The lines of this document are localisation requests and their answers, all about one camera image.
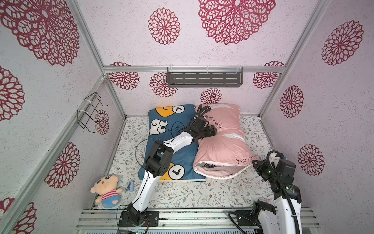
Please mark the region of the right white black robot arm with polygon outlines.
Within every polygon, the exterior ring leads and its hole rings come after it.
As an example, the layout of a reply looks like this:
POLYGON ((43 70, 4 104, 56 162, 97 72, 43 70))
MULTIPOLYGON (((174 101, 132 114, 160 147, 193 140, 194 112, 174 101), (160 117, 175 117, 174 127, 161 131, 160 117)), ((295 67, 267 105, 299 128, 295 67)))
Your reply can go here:
POLYGON ((301 192, 293 185, 296 165, 282 153, 270 151, 266 159, 252 162, 256 173, 270 183, 275 205, 253 203, 251 219, 264 234, 301 234, 301 192))

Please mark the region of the blue cartoon pillow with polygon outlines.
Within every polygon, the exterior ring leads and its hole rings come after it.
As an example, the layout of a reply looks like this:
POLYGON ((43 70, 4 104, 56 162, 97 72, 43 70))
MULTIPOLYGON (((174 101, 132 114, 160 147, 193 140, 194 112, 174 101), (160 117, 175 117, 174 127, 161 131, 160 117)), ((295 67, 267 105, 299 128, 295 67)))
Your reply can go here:
MULTIPOLYGON (((156 140, 166 141, 182 133, 182 129, 195 117, 195 105, 158 107, 148 112, 149 139, 146 145, 145 158, 156 140)), ((203 175, 193 170, 193 163, 198 150, 194 142, 173 154, 168 171, 160 180, 205 181, 203 175)))

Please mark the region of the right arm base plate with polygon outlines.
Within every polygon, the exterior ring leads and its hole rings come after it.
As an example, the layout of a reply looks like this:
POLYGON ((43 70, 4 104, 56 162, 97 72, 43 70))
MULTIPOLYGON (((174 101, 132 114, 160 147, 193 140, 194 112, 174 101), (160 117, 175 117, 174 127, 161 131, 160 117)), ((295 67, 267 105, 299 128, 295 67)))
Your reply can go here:
POLYGON ((260 221, 252 214, 252 210, 236 210, 233 212, 239 226, 257 226, 262 228, 260 221))

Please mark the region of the pink good night pillow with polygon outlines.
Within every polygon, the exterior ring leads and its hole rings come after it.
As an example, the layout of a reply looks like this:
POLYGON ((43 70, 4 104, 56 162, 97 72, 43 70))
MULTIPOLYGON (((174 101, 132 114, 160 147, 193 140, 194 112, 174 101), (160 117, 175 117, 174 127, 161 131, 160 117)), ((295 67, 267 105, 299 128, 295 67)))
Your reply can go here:
POLYGON ((235 104, 202 104, 203 117, 217 134, 198 142, 193 170, 205 177, 230 179, 253 166, 254 156, 240 125, 240 107, 235 104))

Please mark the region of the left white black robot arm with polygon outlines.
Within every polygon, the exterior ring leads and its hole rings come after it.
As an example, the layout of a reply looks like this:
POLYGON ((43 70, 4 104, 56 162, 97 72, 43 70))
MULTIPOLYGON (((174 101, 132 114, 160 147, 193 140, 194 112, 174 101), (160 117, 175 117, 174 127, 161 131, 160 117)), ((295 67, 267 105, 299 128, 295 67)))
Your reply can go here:
POLYGON ((209 125, 204 117, 195 117, 192 124, 176 137, 167 141, 155 141, 146 158, 141 186, 128 205, 128 211, 142 213, 148 208, 154 188, 161 176, 168 171, 174 153, 193 142, 215 136, 217 132, 217 128, 209 125))

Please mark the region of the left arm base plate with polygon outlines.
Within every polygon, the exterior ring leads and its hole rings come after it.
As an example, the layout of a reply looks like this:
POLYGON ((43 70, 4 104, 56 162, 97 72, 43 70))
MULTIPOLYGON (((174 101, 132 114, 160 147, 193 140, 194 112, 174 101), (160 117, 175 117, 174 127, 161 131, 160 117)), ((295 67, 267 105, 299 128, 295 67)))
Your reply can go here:
POLYGON ((123 210, 119 220, 119 227, 157 227, 159 215, 159 211, 132 213, 127 210, 123 210))

